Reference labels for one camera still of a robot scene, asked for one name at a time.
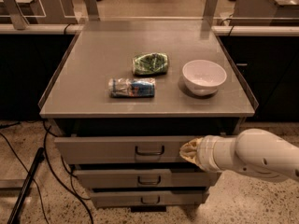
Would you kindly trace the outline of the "grey metal post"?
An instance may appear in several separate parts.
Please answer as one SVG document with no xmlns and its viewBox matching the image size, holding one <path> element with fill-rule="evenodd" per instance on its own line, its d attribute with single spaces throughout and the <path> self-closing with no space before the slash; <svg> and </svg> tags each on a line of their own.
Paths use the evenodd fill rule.
<svg viewBox="0 0 299 224">
<path fill-rule="evenodd" d="M 21 10 L 16 0 L 3 0 L 3 2 L 7 8 L 13 27 L 16 30 L 25 30 L 27 27 L 27 21 L 21 14 Z"/>
<path fill-rule="evenodd" d="M 218 4 L 218 0 L 206 0 L 204 12 L 203 12 L 203 19 L 209 25 L 213 24 L 217 4 Z"/>
<path fill-rule="evenodd" d="M 99 12 L 97 8 L 96 0 L 84 0 L 88 19 L 90 21 L 98 21 L 99 20 Z"/>
</svg>

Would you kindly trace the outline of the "right grey metal post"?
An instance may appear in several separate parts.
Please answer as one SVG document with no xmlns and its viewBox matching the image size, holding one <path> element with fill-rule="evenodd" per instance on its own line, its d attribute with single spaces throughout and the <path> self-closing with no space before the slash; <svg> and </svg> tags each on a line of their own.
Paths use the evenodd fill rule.
<svg viewBox="0 0 299 224">
<path fill-rule="evenodd" d="M 218 4 L 218 0 L 206 0 L 204 12 L 203 12 L 203 19 L 209 25 L 213 24 L 217 4 Z"/>
</svg>

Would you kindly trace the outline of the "green snack bag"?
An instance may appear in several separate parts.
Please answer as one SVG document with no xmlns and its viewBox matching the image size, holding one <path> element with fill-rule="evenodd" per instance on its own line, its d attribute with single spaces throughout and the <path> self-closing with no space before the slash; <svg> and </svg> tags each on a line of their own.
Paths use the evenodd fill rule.
<svg viewBox="0 0 299 224">
<path fill-rule="evenodd" d="M 136 76 L 166 74 L 168 67 L 168 56 L 165 53 L 152 52 L 138 54 L 133 58 L 133 74 Z"/>
</svg>

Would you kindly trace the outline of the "grey middle drawer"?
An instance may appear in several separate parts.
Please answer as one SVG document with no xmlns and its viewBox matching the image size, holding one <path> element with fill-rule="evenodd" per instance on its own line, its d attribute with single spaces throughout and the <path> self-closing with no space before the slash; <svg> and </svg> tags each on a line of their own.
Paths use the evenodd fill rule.
<svg viewBox="0 0 299 224">
<path fill-rule="evenodd" d="M 87 189 L 209 187 L 219 179 L 196 169 L 78 170 L 75 175 Z"/>
</svg>

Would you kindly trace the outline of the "white horizontal rail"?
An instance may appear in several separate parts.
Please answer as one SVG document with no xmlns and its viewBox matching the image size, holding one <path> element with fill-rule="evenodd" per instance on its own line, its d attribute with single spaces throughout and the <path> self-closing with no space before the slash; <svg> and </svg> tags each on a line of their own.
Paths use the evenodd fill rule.
<svg viewBox="0 0 299 224">
<path fill-rule="evenodd" d="M 0 24 L 0 34 L 62 35 L 75 34 L 83 25 L 71 24 L 32 24 L 24 30 L 16 30 L 12 24 Z M 295 26 L 212 26 L 211 30 L 219 36 L 299 36 Z"/>
</svg>

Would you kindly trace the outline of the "black bar on floor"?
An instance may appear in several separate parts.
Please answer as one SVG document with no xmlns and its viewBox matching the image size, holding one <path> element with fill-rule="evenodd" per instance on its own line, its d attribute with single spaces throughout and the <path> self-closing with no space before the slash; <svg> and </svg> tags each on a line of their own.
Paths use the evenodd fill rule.
<svg viewBox="0 0 299 224">
<path fill-rule="evenodd" d="M 29 188 L 30 188 L 32 182 L 34 181 L 35 174 L 36 174 L 37 168 L 39 166 L 39 163 L 41 163 L 44 159 L 43 153 L 44 153 L 44 148 L 40 147 L 37 150 L 35 158 L 31 164 L 31 167 L 30 167 L 29 171 L 27 172 L 27 176 L 22 183 L 21 191 L 20 191 L 18 199 L 15 202 L 15 205 L 12 209 L 12 212 L 10 214 L 7 224 L 20 224 L 19 218 L 20 218 L 22 206 L 27 197 L 27 194 L 29 193 Z"/>
</svg>

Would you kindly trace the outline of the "middle grey metal post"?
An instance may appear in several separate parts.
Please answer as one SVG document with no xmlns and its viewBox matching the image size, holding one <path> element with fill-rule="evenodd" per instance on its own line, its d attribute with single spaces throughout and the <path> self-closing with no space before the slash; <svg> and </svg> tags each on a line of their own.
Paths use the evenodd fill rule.
<svg viewBox="0 0 299 224">
<path fill-rule="evenodd" d="M 90 21 L 98 21 L 99 20 L 99 12 L 97 8 L 96 0 L 84 0 L 88 19 Z"/>
</svg>

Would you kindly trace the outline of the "left grey metal post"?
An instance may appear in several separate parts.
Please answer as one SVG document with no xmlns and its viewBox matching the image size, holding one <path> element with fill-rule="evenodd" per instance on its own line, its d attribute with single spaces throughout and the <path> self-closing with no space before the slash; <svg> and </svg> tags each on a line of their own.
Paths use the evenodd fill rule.
<svg viewBox="0 0 299 224">
<path fill-rule="evenodd" d="M 16 30 L 25 30 L 27 27 L 27 21 L 21 14 L 21 10 L 16 0 L 3 0 L 3 2 L 7 8 L 13 27 Z"/>
</svg>

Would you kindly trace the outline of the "blue snack bag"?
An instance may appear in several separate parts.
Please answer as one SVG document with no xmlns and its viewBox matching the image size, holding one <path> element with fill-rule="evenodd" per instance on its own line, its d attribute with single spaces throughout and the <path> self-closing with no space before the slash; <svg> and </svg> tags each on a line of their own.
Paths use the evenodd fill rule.
<svg viewBox="0 0 299 224">
<path fill-rule="evenodd" d="M 155 95 L 154 78 L 112 78 L 108 82 L 109 95 L 114 98 L 144 98 Z"/>
</svg>

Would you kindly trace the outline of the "grey background desk left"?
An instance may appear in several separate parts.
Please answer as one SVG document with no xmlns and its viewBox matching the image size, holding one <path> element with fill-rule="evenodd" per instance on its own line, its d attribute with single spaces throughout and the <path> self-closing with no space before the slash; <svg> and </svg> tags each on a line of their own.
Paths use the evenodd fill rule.
<svg viewBox="0 0 299 224">
<path fill-rule="evenodd" d="M 31 24 L 77 24 L 72 0 L 15 0 Z"/>
</svg>

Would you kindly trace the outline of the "grey background desk right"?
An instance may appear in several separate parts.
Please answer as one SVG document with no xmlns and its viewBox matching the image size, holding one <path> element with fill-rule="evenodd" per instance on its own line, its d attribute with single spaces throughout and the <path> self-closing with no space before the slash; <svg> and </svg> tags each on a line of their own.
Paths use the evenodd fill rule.
<svg viewBox="0 0 299 224">
<path fill-rule="evenodd" d="M 298 26 L 299 0 L 236 0 L 230 24 Z"/>
</svg>

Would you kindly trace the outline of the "grey top drawer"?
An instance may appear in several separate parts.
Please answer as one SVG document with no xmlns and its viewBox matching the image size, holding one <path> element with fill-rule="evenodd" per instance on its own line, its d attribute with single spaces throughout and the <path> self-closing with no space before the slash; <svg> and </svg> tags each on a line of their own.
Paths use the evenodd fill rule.
<svg viewBox="0 0 299 224">
<path fill-rule="evenodd" d="M 57 137 L 67 164 L 184 162 L 180 148 L 194 136 Z"/>
</svg>

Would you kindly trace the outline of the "white ceramic bowl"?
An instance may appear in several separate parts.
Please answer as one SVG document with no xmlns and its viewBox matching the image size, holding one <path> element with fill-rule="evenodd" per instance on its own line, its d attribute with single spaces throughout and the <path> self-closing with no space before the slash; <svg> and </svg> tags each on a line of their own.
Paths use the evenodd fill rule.
<svg viewBox="0 0 299 224">
<path fill-rule="evenodd" d="M 207 60 L 194 60 L 182 68 L 183 81 L 188 90 L 197 96 L 215 93 L 226 81 L 226 71 L 217 63 Z"/>
</svg>

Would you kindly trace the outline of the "grey bottom drawer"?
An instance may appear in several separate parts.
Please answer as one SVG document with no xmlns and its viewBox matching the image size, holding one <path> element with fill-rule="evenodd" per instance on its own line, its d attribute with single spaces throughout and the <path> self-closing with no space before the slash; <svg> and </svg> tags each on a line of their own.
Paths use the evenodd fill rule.
<svg viewBox="0 0 299 224">
<path fill-rule="evenodd" d="M 199 205 L 207 199 L 205 188 L 183 189 L 125 189 L 116 191 L 91 192 L 90 197 L 96 208 Z"/>
</svg>

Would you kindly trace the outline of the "grey background desk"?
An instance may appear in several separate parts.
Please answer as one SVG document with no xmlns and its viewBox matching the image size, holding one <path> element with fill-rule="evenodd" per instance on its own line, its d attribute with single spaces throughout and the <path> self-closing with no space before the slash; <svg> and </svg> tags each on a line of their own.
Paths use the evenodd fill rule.
<svg viewBox="0 0 299 224">
<path fill-rule="evenodd" d="M 298 26 L 299 0 L 236 0 L 230 24 Z"/>
<path fill-rule="evenodd" d="M 77 24 L 72 0 L 15 0 L 31 24 Z"/>
</svg>

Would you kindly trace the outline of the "grey drawer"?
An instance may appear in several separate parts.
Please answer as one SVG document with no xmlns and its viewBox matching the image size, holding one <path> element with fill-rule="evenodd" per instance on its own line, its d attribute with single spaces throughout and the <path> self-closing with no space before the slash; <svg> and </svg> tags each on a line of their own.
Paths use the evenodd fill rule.
<svg viewBox="0 0 299 224">
<path fill-rule="evenodd" d="M 91 192 L 90 197 L 96 208 L 199 205 L 207 199 L 205 188 L 183 189 L 125 189 L 116 191 Z"/>
<path fill-rule="evenodd" d="M 180 148 L 194 136 L 57 137 L 67 164 L 184 162 Z"/>
<path fill-rule="evenodd" d="M 78 170 L 75 175 L 87 189 L 209 187 L 219 179 L 196 169 Z"/>
</svg>

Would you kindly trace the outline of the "grey drawer cabinet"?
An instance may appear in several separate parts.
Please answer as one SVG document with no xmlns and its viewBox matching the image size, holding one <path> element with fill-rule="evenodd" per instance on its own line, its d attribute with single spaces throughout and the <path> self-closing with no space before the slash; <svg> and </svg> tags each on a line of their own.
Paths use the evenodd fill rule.
<svg viewBox="0 0 299 224">
<path fill-rule="evenodd" d="M 90 22 L 39 103 L 99 208 L 203 203 L 218 178 L 183 160 L 180 147 L 236 133 L 257 105 L 204 21 Z"/>
</svg>

